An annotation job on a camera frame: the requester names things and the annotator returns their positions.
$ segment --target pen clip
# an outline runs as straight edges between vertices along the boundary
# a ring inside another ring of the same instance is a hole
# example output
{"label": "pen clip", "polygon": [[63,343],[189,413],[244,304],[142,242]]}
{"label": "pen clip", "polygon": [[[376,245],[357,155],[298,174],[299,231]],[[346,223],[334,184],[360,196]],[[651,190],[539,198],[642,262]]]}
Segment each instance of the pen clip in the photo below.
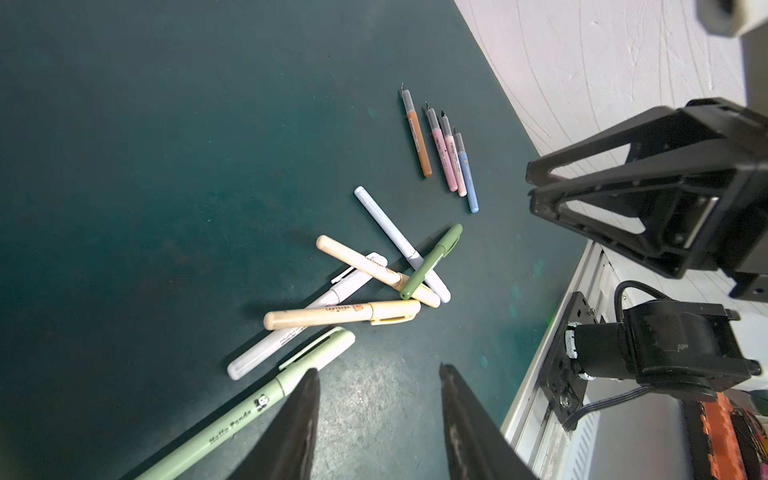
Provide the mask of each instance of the pen clip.
{"label": "pen clip", "polygon": [[[378,253],[376,253],[376,252],[371,252],[371,253],[369,253],[368,255],[366,255],[366,258],[367,258],[368,260],[373,260],[373,261],[375,262],[374,258],[376,258],[376,257],[378,257],[378,256],[379,256],[379,254],[378,254]],[[347,276],[347,275],[349,275],[349,274],[352,272],[352,270],[354,270],[354,269],[355,269],[355,267],[354,267],[354,266],[351,266],[350,268],[348,268],[348,269],[344,270],[343,272],[341,272],[339,275],[337,275],[337,276],[333,277],[333,278],[331,279],[331,284],[334,284],[334,283],[338,283],[338,282],[340,282],[340,281],[344,280],[344,277],[345,277],[345,276]]]}
{"label": "pen clip", "polygon": [[339,330],[344,330],[344,329],[342,327],[340,327],[340,326],[336,326],[336,327],[333,327],[332,329],[328,330],[323,335],[321,335],[321,336],[317,337],[315,340],[313,340],[309,345],[307,345],[304,348],[302,348],[301,350],[299,350],[299,352],[296,355],[290,357],[288,360],[286,360],[285,362],[280,364],[280,366],[278,366],[277,369],[282,372],[283,370],[288,368],[291,363],[294,363],[299,358],[301,358],[304,355],[306,355],[307,353],[309,353],[309,351],[312,348],[314,348],[318,343],[321,343],[324,340],[328,339],[329,336],[333,335],[334,333],[338,332]]}
{"label": "pen clip", "polygon": [[396,316],[389,319],[371,320],[371,325],[394,325],[396,323],[410,322],[416,317],[416,314],[407,316]]}
{"label": "pen clip", "polygon": [[462,238],[462,236],[461,236],[461,234],[459,234],[459,235],[456,237],[456,239],[455,239],[455,240],[453,240],[453,243],[451,243],[451,246],[450,246],[450,247],[448,247],[448,248],[445,250],[445,253],[444,253],[444,254],[442,254],[442,255],[443,255],[444,257],[447,257],[447,256],[448,256],[448,254],[449,254],[449,253],[451,253],[451,250],[453,250],[453,247],[455,247],[455,246],[456,246],[456,244],[458,243],[458,241],[459,241],[461,238]]}

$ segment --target marker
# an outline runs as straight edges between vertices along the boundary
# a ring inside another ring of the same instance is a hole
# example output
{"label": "marker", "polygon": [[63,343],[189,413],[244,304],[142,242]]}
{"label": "marker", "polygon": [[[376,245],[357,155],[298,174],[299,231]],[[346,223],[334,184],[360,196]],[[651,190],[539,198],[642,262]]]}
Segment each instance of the marker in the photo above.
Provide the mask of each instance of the marker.
{"label": "marker", "polygon": [[[395,227],[395,224],[386,216],[384,210],[379,207],[376,201],[371,198],[366,189],[357,187],[355,189],[355,197],[357,197],[357,200],[360,200],[360,203],[366,210],[368,210],[371,217],[376,220],[382,230],[384,230],[384,233],[386,233],[386,236],[395,244],[397,250],[400,250],[400,253],[402,253],[406,260],[408,260],[408,263],[411,264],[413,269],[418,270],[422,263],[424,263],[424,259],[419,255],[419,252],[413,248],[413,245],[411,245],[405,236],[400,233],[400,230]],[[429,273],[427,273],[427,276],[424,277],[424,283],[426,283],[433,292],[438,294],[441,302],[448,303],[451,301],[451,292],[449,292],[448,287],[445,286],[442,280],[440,280],[440,277],[437,276],[437,273],[430,270]]]}
{"label": "marker", "polygon": [[[386,266],[387,259],[374,252],[366,258]],[[355,270],[353,266],[341,272],[336,278],[331,280],[332,286],[321,295],[317,300],[310,303],[306,308],[320,308],[321,306],[339,305],[350,295],[368,283],[371,280],[368,273]],[[227,367],[227,373],[232,380],[242,379],[248,372],[255,369],[264,360],[269,358],[277,350],[285,346],[286,343],[304,331],[305,327],[293,329],[275,330],[261,339],[256,345],[250,347],[243,355],[237,357]]]}
{"label": "marker", "polygon": [[435,245],[435,248],[433,248],[432,251],[429,252],[429,255],[424,259],[424,263],[413,273],[408,282],[402,286],[402,289],[400,289],[400,298],[403,300],[411,298],[413,292],[415,292],[422,281],[424,281],[424,276],[427,272],[435,268],[435,265],[437,265],[440,260],[451,253],[451,250],[453,250],[458,243],[458,239],[462,237],[463,230],[464,227],[457,223],[442,236],[437,245]]}
{"label": "marker", "polygon": [[453,174],[456,176],[456,183],[458,184],[458,195],[460,197],[466,197],[467,187],[464,184],[462,166],[458,162],[456,143],[453,141],[453,134],[451,133],[451,124],[448,122],[448,117],[445,115],[444,110],[440,112],[440,127],[442,128],[442,134],[445,135],[445,147],[448,149],[448,159],[451,161],[451,168],[453,169]]}
{"label": "marker", "polygon": [[458,162],[462,166],[464,183],[467,186],[467,201],[469,202],[469,211],[476,214],[480,211],[480,206],[478,205],[478,196],[475,193],[475,182],[472,181],[472,172],[469,170],[469,159],[467,158],[467,152],[464,150],[464,139],[462,138],[462,134],[456,133],[456,127],[453,127],[453,137],[456,139]]}
{"label": "marker", "polygon": [[[317,237],[316,245],[317,248],[328,253],[331,257],[338,258],[347,265],[354,266],[356,269],[368,273],[379,282],[384,282],[397,291],[400,291],[402,286],[408,281],[407,275],[393,272],[389,268],[365,258],[348,246],[342,245],[333,238],[320,235]],[[435,308],[440,306],[440,297],[426,285],[419,284],[415,290],[413,290],[412,297],[421,303],[426,303]]]}
{"label": "marker", "polygon": [[137,480],[172,480],[211,453],[221,443],[239,432],[245,425],[269,407],[290,395],[309,369],[322,369],[355,342],[355,336],[340,326],[322,335],[287,362],[279,366],[280,373],[256,393],[187,440],[158,463],[152,465]]}
{"label": "marker", "polygon": [[437,122],[437,114],[434,108],[430,108],[429,104],[424,103],[424,108],[427,110],[427,118],[429,119],[429,128],[432,129],[432,137],[435,139],[435,147],[437,147],[437,154],[440,157],[440,164],[442,165],[442,171],[445,172],[445,181],[448,182],[448,189],[451,192],[458,190],[456,183],[456,176],[453,173],[451,167],[451,161],[448,157],[448,149],[445,148],[445,140],[442,138],[442,131],[440,130],[440,124]]}
{"label": "marker", "polygon": [[422,137],[422,126],[419,125],[419,116],[413,107],[411,92],[406,90],[405,84],[400,85],[400,96],[402,97],[402,104],[406,107],[406,118],[408,119],[408,126],[411,127],[413,144],[416,146],[416,153],[419,154],[422,172],[425,177],[430,178],[432,176],[432,165],[429,163],[429,155],[427,155],[426,144],[424,143],[424,137]]}
{"label": "marker", "polygon": [[264,316],[268,330],[298,326],[330,325],[332,323],[371,322],[371,325],[392,325],[413,320],[422,309],[418,300],[357,303],[304,310],[269,312]]}

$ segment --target white plastic part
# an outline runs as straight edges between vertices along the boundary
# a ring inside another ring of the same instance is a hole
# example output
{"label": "white plastic part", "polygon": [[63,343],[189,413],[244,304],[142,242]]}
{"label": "white plastic part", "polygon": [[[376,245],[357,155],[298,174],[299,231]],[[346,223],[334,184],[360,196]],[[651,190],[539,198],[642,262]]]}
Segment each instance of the white plastic part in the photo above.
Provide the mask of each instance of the white plastic part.
{"label": "white plastic part", "polygon": [[699,22],[711,34],[740,37],[768,20],[766,0],[697,0]]}
{"label": "white plastic part", "polygon": [[745,359],[757,360],[763,367],[763,374],[753,376],[749,380],[734,386],[735,389],[751,392],[752,390],[768,390],[768,318],[756,313],[741,313],[741,320],[728,322],[733,330],[733,336],[739,344],[741,356]]}

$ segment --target black cable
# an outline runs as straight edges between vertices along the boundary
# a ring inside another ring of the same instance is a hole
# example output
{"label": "black cable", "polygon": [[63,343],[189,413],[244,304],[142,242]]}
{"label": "black cable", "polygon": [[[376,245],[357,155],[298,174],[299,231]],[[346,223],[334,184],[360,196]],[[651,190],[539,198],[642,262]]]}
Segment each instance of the black cable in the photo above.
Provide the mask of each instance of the black cable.
{"label": "black cable", "polygon": [[766,436],[766,431],[760,421],[755,415],[747,409],[741,407],[735,407],[733,409],[734,415],[739,415],[744,419],[744,425],[746,426],[746,432],[743,432],[741,428],[737,428],[736,424],[733,425],[733,430],[736,434],[746,441],[749,447],[754,450],[761,462],[765,463],[768,460],[768,452],[765,445],[763,445],[763,439]]}
{"label": "black cable", "polygon": [[622,393],[621,395],[612,396],[605,400],[600,400],[599,402],[592,402],[589,405],[585,405],[571,413],[571,415],[565,419],[565,422],[563,422],[563,428],[566,430],[573,430],[576,428],[578,421],[585,415],[596,412],[597,410],[602,410],[614,405],[618,405],[619,403],[624,403],[628,400],[636,399],[637,397],[643,396],[646,393],[653,392],[653,390],[654,389],[650,386],[641,386],[640,388]]}
{"label": "black cable", "polygon": [[624,321],[624,309],[621,307],[621,296],[627,288],[636,288],[659,300],[672,300],[669,296],[656,290],[650,285],[638,282],[637,280],[625,280],[624,282],[619,283],[614,292],[614,311],[616,312],[617,322]]}

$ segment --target light green pen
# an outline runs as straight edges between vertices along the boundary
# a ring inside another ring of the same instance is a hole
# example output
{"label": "light green pen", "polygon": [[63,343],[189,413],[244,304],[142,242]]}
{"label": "light green pen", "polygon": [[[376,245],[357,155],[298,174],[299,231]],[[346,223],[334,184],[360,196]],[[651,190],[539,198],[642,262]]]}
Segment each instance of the light green pen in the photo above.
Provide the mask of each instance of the light green pen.
{"label": "light green pen", "polygon": [[292,356],[274,380],[206,427],[137,480],[171,480],[212,452],[273,404],[290,395],[309,369],[322,369],[355,342],[355,335],[337,326]]}
{"label": "light green pen", "polygon": [[457,223],[442,236],[437,245],[435,245],[435,248],[433,248],[432,251],[429,252],[429,255],[426,256],[424,263],[422,263],[419,269],[411,275],[411,278],[400,290],[400,298],[403,300],[410,300],[411,295],[413,295],[413,292],[419,288],[419,285],[424,281],[424,277],[426,277],[427,273],[435,268],[435,265],[437,265],[443,257],[447,257],[448,254],[451,253],[453,247],[458,243],[458,239],[462,237],[463,230],[464,227],[462,227],[460,223]]}

